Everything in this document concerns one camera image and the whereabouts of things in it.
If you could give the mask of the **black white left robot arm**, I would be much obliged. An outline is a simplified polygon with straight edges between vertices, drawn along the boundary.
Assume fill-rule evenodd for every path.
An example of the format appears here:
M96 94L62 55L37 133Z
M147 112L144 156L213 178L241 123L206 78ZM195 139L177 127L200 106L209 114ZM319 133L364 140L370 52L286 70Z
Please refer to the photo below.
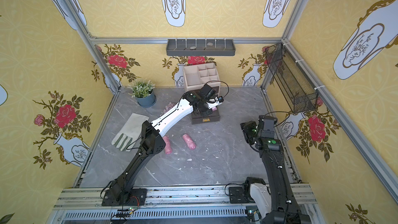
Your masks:
M137 153L123 173L103 189L105 195L102 196L102 205L118 206L129 203L137 175L151 158L165 149L166 143L163 137L171 127L192 112L207 117L212 114L214 107L223 102L224 97L217 96L215 90L205 84L198 91L185 92L178 103L158 119L152 122L144 121L142 132L137 139L140 141L140 145L136 148Z

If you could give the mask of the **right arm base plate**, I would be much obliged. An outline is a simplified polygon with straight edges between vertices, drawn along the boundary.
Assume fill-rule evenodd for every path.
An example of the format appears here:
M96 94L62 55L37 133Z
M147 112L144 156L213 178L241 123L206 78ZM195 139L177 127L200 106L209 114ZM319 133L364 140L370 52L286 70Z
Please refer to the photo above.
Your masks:
M260 203L271 204L271 193L267 185L250 184L248 189L241 187L229 188L230 203Z

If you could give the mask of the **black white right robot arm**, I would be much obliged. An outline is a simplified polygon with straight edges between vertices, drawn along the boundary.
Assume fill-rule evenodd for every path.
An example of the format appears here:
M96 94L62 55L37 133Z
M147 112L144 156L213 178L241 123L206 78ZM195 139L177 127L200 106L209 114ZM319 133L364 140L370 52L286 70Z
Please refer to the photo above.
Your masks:
M255 202L262 224L310 224L297 203L285 167L282 142L275 138L277 118L260 115L258 122L240 124L245 141L259 154L266 169L268 186L259 179L248 178L245 188Z

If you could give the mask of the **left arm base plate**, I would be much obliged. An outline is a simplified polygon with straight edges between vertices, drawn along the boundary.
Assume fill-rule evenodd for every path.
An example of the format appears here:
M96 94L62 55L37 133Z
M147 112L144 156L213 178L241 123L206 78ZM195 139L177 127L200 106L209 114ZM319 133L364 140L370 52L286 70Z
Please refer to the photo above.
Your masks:
M133 188L125 191L120 197L114 197L110 190L105 191L101 206L143 206L147 197L146 188Z

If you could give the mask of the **drawer with gold handle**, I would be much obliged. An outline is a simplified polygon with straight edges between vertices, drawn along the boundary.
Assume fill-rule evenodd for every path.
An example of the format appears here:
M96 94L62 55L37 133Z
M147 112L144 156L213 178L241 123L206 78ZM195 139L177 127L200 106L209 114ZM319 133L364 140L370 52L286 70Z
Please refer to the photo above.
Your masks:
M199 111L194 111L191 113L191 123L192 124L218 122L218 121L220 121L220 119L221 119L221 116L220 116L218 109L214 112L212 111L212 113L210 115L205 116L205 117L201 116Z

